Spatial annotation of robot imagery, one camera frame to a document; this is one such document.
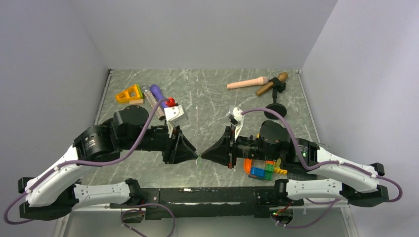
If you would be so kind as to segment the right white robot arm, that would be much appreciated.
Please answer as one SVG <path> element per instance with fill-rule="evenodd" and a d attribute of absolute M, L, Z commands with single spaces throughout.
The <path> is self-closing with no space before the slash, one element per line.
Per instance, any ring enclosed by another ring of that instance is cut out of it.
<path fill-rule="evenodd" d="M 288 131 L 271 120 L 262 123 L 257 138 L 234 135 L 234 127 L 226 127 L 222 137 L 203 152 L 202 158 L 228 168 L 233 168 L 238 158 L 279 161 L 280 168 L 288 173 L 321 177 L 276 180 L 268 196 L 278 205 L 305 198 L 340 199 L 359 207 L 374 207 L 389 201 L 387 187 L 378 180 L 384 174 L 380 163 L 355 164 L 301 138 L 296 140 L 295 147 Z"/>

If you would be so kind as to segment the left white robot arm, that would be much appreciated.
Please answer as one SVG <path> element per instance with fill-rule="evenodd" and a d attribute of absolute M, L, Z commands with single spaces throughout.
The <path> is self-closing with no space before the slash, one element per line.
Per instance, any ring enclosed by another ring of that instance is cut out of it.
<path fill-rule="evenodd" d="M 165 108 L 166 122 L 152 126 L 152 115 L 141 106 L 127 106 L 100 125 L 79 135 L 66 153 L 48 171 L 35 178 L 21 178 L 21 218 L 50 221 L 73 210 L 97 204 L 136 207 L 152 202 L 137 180 L 128 178 L 112 185 L 81 185 L 79 180 L 102 166 L 120 162 L 121 152 L 161 152 L 165 164 L 194 160 L 196 148 L 180 125 L 188 120 L 182 106 Z"/>

